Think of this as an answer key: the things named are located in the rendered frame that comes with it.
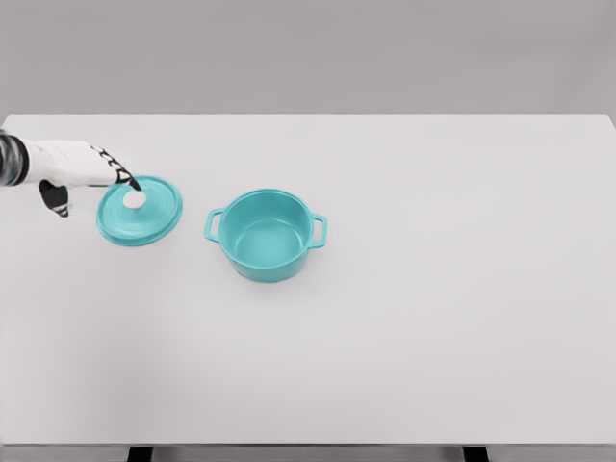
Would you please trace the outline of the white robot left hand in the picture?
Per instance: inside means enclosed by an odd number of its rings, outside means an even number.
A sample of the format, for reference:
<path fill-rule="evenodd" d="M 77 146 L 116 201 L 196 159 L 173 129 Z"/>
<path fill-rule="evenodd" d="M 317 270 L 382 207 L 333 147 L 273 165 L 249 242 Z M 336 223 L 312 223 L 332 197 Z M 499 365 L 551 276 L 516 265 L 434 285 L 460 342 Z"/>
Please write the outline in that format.
<path fill-rule="evenodd" d="M 69 188 L 126 184 L 141 191 L 117 159 L 85 141 L 40 141 L 29 156 L 26 181 L 38 185 L 44 205 L 61 218 L 69 216 Z"/>

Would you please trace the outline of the teal pot lid white knob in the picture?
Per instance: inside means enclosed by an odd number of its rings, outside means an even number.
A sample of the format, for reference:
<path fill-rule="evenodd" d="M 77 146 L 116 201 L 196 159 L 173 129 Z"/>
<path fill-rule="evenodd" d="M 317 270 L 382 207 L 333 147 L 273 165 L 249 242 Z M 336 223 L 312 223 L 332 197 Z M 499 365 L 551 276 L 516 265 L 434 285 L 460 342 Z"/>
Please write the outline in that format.
<path fill-rule="evenodd" d="M 98 204 L 98 231 L 113 244 L 152 244 L 168 234 L 182 215 L 183 198 L 176 186 L 151 175 L 140 175 L 137 181 L 145 194 L 140 207 L 129 208 L 124 204 L 126 194 L 135 192 L 127 184 L 108 187 Z"/>

